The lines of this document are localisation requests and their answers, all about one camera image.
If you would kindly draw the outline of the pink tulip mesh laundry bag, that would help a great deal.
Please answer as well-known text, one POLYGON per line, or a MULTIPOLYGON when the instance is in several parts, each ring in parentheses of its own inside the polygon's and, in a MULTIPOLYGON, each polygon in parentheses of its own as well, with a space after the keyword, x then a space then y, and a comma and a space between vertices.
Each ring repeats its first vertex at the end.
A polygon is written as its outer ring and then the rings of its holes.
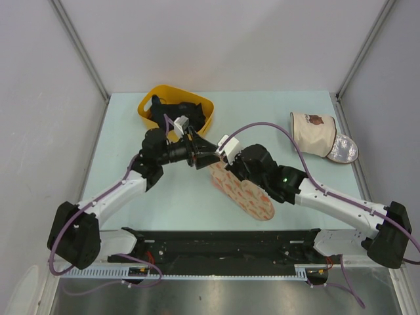
POLYGON ((239 208, 258 221, 269 221, 275 209, 268 195, 248 180, 240 181, 219 161, 207 167, 213 185, 226 194, 239 208))

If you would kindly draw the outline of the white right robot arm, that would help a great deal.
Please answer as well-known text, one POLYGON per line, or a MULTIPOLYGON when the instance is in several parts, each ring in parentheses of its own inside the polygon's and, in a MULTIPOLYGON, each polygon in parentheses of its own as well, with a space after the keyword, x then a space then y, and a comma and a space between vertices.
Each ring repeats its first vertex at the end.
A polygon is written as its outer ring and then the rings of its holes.
POLYGON ((340 195, 305 171, 277 164, 260 144, 243 148, 229 143, 222 150, 226 169, 238 180, 252 182, 278 203, 315 209, 352 226, 361 232, 360 245, 371 260, 391 269, 401 267, 412 231, 401 203, 382 205, 340 195))

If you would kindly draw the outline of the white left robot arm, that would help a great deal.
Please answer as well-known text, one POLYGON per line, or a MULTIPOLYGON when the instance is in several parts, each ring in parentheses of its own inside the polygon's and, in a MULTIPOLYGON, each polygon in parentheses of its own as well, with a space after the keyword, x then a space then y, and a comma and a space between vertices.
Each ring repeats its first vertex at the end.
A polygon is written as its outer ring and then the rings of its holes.
POLYGON ((54 275, 53 259, 59 256, 83 270, 97 259, 123 254, 129 261, 140 261, 145 246, 134 232, 125 229, 103 232, 102 225, 126 203, 149 191, 163 176, 163 166, 186 161, 202 169, 219 161, 218 146, 205 140, 193 129, 187 130, 176 142, 170 142, 159 128, 146 132, 140 152, 135 155, 126 173, 112 187, 99 195, 72 204, 62 203, 47 240, 50 250, 50 270, 54 275))

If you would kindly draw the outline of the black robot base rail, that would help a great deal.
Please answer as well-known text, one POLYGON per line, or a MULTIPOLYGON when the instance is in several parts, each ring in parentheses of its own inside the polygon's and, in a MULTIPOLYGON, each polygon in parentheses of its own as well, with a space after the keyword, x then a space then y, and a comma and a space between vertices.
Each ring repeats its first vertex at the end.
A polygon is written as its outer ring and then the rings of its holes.
POLYGON ((180 268, 241 269, 327 263, 339 265, 338 255, 324 256, 314 248, 319 230, 286 231, 140 231, 126 229, 135 236, 134 249, 126 257, 112 255, 110 263, 131 263, 145 259, 161 271, 180 268))

